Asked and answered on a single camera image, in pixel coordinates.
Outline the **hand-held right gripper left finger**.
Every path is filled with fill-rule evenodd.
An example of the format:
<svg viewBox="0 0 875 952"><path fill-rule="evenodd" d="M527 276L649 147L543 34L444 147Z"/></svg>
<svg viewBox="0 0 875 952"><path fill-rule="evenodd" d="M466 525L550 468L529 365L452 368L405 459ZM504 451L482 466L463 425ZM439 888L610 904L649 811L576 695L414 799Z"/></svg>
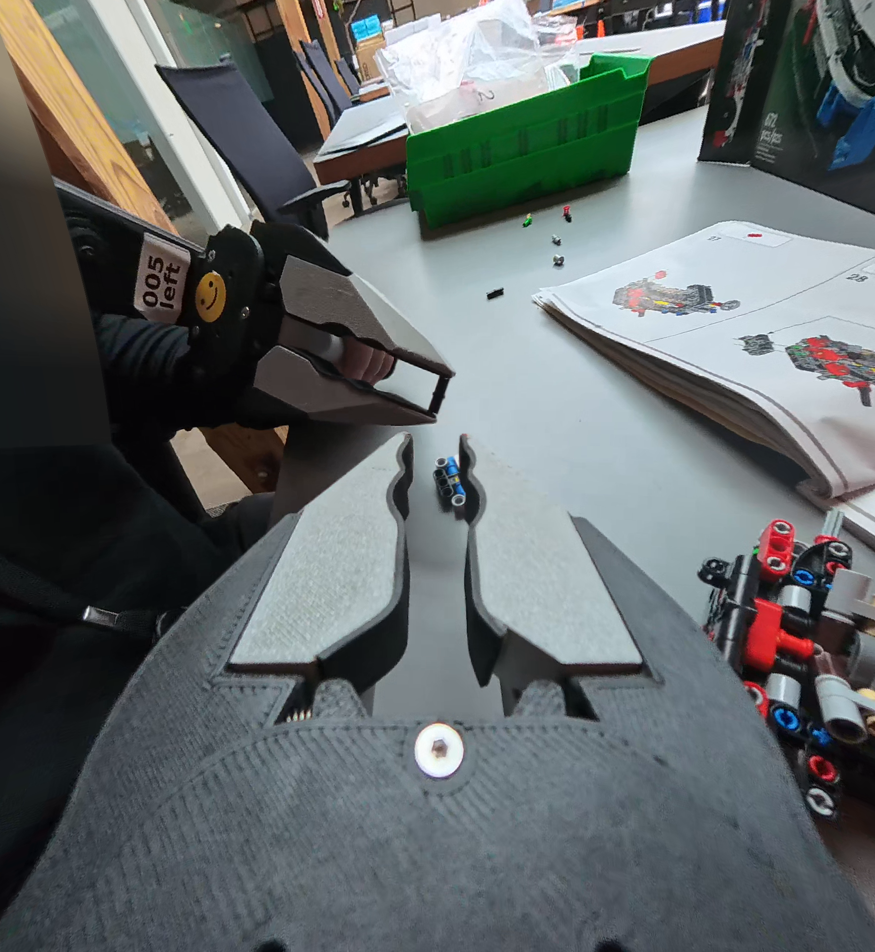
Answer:
<svg viewBox="0 0 875 952"><path fill-rule="evenodd" d="M230 671L374 693L408 643L413 468L413 437L399 432L279 523Z"/></svg>

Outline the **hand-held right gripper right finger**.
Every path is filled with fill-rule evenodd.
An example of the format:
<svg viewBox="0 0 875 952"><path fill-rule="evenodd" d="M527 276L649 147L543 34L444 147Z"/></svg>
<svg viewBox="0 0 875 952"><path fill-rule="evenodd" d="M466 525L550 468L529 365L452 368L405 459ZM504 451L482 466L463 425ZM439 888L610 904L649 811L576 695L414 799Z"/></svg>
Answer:
<svg viewBox="0 0 875 952"><path fill-rule="evenodd" d="M569 512L470 435L458 454L467 646L479 685L640 673L644 657Z"/></svg>

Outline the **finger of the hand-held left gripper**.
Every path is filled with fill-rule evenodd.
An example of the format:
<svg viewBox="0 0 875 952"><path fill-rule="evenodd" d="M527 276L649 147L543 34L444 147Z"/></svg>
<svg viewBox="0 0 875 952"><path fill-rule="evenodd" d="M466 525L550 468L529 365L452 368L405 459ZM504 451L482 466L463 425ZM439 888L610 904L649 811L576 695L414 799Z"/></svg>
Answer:
<svg viewBox="0 0 875 952"><path fill-rule="evenodd" d="M434 412L320 368L307 354L276 346L259 361L254 392L281 403L295 419L370 425L419 425L437 421Z"/></svg>
<svg viewBox="0 0 875 952"><path fill-rule="evenodd" d="M356 274L342 275L289 256L281 273L281 297L284 319L337 338L355 338L438 376L455 374L432 342Z"/></svg>

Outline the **small black blue lego piece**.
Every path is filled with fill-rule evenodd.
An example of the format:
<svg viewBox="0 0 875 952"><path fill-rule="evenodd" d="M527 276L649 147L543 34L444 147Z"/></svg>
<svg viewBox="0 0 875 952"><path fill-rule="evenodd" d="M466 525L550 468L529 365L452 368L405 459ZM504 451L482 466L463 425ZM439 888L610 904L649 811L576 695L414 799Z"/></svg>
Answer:
<svg viewBox="0 0 875 952"><path fill-rule="evenodd" d="M462 511L466 506L467 494L455 456L435 460L433 479L442 505L450 510Z"/></svg>

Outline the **person's left forearm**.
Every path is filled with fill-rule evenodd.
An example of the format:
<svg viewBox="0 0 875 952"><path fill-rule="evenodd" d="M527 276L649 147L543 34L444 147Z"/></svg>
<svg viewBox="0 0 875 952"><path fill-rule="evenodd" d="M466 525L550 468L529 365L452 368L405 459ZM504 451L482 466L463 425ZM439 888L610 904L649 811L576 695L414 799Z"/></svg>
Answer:
<svg viewBox="0 0 875 952"><path fill-rule="evenodd" d="M201 373L185 327L97 310L91 319L116 446L166 443L197 427L266 430L292 421L247 396L252 363L214 380Z"/></svg>

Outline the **partly built lego model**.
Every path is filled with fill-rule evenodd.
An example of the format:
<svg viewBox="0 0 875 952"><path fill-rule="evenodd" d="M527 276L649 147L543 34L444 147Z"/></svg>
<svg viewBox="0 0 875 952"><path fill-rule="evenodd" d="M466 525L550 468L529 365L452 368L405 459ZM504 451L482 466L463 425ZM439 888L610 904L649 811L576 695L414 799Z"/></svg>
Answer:
<svg viewBox="0 0 875 952"><path fill-rule="evenodd" d="M772 520L732 562L706 561L705 634L741 678L807 808L875 807L875 594L831 509L811 541Z"/></svg>

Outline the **lego instruction booklet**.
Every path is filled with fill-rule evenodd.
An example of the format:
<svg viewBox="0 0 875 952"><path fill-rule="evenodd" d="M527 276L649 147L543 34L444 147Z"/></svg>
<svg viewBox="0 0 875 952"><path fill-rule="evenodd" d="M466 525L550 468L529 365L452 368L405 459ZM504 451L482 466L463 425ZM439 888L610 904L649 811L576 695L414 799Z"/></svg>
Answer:
<svg viewBox="0 0 875 952"><path fill-rule="evenodd" d="M875 249L724 221L534 302L649 387L795 462L875 549Z"/></svg>

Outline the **lego set box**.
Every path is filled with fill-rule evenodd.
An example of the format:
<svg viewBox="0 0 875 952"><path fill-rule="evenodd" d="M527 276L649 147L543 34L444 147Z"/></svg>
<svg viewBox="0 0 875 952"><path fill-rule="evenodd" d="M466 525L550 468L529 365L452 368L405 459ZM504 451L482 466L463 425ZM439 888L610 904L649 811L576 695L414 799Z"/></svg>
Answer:
<svg viewBox="0 0 875 952"><path fill-rule="evenodd" d="M875 1L734 1L698 160L875 215Z"/></svg>

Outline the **person's left hand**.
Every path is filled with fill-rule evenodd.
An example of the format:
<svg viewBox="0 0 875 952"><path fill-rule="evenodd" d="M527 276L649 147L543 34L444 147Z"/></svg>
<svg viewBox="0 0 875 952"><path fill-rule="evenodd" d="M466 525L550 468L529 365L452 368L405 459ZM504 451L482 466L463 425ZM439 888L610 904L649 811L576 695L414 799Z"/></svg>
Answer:
<svg viewBox="0 0 875 952"><path fill-rule="evenodd" d="M394 369L395 358L354 338L345 339L333 366L349 380L374 386Z"/></svg>

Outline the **black office chair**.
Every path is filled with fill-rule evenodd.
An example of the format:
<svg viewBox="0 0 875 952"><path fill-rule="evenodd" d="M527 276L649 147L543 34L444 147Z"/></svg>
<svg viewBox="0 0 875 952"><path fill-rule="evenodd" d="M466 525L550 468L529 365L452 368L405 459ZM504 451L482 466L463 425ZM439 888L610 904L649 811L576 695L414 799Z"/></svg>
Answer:
<svg viewBox="0 0 875 952"><path fill-rule="evenodd" d="M348 181L317 184L233 62L156 65L184 113L217 151L267 223L298 224L327 241L323 203Z"/></svg>
<svg viewBox="0 0 875 952"><path fill-rule="evenodd" d="M357 104L358 87L347 87L318 41L299 41L294 53L305 79L321 101L331 126Z"/></svg>

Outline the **green plastic bin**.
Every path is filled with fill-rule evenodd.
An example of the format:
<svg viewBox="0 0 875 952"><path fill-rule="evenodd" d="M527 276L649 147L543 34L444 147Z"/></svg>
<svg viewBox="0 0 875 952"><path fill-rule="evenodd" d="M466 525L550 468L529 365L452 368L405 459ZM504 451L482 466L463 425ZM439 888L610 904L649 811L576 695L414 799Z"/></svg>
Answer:
<svg viewBox="0 0 875 952"><path fill-rule="evenodd" d="M437 229L627 174L653 61L593 54L567 87L411 134L411 208Z"/></svg>

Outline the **clear plastic bags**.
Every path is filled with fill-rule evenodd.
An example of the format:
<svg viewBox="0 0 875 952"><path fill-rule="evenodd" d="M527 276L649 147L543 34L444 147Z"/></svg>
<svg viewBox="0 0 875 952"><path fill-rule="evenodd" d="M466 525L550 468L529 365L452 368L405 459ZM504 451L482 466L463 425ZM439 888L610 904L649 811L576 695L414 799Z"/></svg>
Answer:
<svg viewBox="0 0 875 952"><path fill-rule="evenodd" d="M495 1L387 43L375 63L414 135L569 87L576 46L574 18Z"/></svg>

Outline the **person's torso in black clothing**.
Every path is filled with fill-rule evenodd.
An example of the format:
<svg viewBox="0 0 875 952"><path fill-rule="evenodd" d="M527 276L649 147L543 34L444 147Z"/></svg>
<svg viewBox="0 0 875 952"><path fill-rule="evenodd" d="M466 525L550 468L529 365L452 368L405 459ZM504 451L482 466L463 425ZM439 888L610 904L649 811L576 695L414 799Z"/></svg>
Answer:
<svg viewBox="0 0 875 952"><path fill-rule="evenodd" d="M272 493L181 514L114 446L0 449L0 558L113 613L191 604L265 533ZM38 617L0 624L0 917L149 647Z"/></svg>

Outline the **wooden post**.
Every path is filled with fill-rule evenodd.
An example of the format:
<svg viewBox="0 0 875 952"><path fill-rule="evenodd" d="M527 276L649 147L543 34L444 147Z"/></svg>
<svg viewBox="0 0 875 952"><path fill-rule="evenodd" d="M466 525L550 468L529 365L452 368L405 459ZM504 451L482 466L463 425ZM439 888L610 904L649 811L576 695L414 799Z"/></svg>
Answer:
<svg viewBox="0 0 875 952"><path fill-rule="evenodd" d="M51 173L150 225L205 244L250 207L172 95L144 2L0 1L0 35Z"/></svg>

